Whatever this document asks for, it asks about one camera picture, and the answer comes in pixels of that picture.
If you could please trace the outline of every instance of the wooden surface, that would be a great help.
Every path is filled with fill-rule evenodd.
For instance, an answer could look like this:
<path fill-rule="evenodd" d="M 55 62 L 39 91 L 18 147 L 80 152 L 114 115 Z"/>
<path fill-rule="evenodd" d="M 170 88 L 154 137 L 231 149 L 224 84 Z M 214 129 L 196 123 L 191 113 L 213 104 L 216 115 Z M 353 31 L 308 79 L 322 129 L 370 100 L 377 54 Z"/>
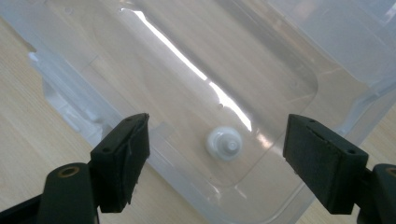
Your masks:
<path fill-rule="evenodd" d="M 0 20 L 0 210 L 41 193 L 52 169 L 89 160 L 91 147 L 45 101 L 40 75 L 29 65 L 27 46 Z M 396 163 L 396 107 L 362 144 L 370 164 Z M 314 202 L 298 223 L 355 223 L 330 216 Z M 100 215 L 101 223 L 205 223 L 155 171 L 145 166 L 132 206 Z"/>

